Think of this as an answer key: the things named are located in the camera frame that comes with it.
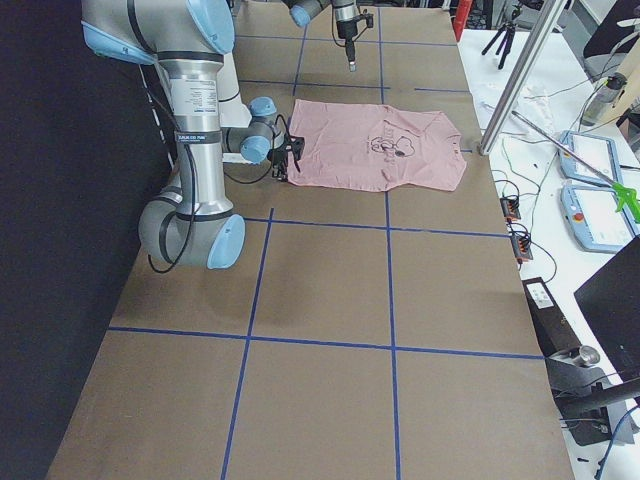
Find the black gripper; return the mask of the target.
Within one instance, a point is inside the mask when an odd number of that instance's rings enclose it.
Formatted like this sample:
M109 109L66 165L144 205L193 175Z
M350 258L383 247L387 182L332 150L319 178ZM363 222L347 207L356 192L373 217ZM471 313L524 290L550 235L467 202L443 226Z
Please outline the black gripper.
M365 22L365 28L373 27L374 17L367 10L335 10L334 18L337 27L337 34L340 40L345 43L345 54L350 71L357 70L355 41L358 38L358 23Z
M282 143L272 148L267 156L271 163L272 178L279 182L286 181L289 161L293 160L295 170L300 173L299 162L305 147L305 138L285 133Z

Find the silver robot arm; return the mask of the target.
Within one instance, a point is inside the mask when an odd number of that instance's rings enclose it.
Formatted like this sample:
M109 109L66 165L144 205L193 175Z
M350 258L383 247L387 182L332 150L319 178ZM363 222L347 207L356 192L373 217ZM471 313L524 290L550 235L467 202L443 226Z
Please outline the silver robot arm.
M330 9L333 42L344 50L349 71L357 70L356 42L366 30L373 28L372 13L361 9L354 0L290 0L284 1L284 4L300 28L307 27L317 16Z
M242 102L225 1L85 1L82 27L96 54L155 67L174 126L178 173L144 208L139 238L151 262L226 269L238 259L245 221L226 197L223 158L269 161L287 174L304 140L273 100Z

